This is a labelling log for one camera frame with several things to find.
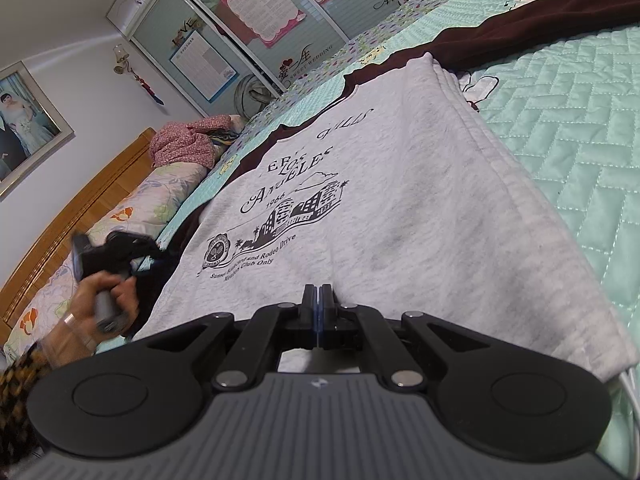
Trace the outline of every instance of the hand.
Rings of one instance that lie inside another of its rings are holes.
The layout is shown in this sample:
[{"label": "hand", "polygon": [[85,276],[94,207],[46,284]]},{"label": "hand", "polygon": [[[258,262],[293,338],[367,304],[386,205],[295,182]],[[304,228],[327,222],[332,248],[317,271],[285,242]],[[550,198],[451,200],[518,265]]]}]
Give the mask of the hand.
[{"label": "hand", "polygon": [[120,333],[103,334],[95,325],[95,295],[101,290],[109,288],[117,305],[129,316],[129,323],[123,330],[124,332],[138,317],[138,297],[134,277],[123,281],[117,274],[109,274],[104,271],[87,276],[79,283],[78,290],[76,290],[69,306],[69,312],[76,318],[78,326],[98,344],[120,335]]}]

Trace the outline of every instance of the pillow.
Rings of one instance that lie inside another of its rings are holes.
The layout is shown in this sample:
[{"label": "pillow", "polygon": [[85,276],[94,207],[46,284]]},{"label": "pillow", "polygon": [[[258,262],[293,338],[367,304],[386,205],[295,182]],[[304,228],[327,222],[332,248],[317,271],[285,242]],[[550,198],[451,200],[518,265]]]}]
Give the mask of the pillow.
[{"label": "pillow", "polygon": [[[130,231],[158,238],[169,220],[193,192],[207,170],[194,162],[157,168],[112,211],[91,227],[92,243],[101,244],[111,231]],[[71,255],[31,300],[4,344],[8,364],[46,335],[66,312],[76,291]]]}]

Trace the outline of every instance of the wall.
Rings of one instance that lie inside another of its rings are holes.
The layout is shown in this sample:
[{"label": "wall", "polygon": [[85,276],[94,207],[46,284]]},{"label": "wall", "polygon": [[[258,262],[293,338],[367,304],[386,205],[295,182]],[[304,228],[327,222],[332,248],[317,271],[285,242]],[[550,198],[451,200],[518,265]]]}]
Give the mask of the wall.
[{"label": "wall", "polygon": [[143,130],[200,117],[132,44],[126,44],[132,68],[165,107],[157,105],[131,75],[113,71],[112,49],[124,39],[107,19],[92,23],[74,39],[23,59],[75,136],[0,202],[0,286],[66,203]]}]

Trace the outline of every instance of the picture frame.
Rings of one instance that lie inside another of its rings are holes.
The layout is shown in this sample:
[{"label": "picture frame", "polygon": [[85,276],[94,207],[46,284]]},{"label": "picture frame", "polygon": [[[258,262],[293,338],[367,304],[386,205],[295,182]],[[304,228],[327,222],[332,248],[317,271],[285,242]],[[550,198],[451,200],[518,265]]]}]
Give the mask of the picture frame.
[{"label": "picture frame", "polygon": [[0,70],[0,200],[73,133],[23,62]]}]

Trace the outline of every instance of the groom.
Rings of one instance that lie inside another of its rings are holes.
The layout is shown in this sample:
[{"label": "groom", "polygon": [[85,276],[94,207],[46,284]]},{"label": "groom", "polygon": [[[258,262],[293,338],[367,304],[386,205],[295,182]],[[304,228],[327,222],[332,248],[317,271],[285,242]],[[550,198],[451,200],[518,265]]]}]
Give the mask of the groom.
[{"label": "groom", "polygon": [[20,139],[4,120],[2,112],[0,112],[0,158],[12,171],[27,160]]}]

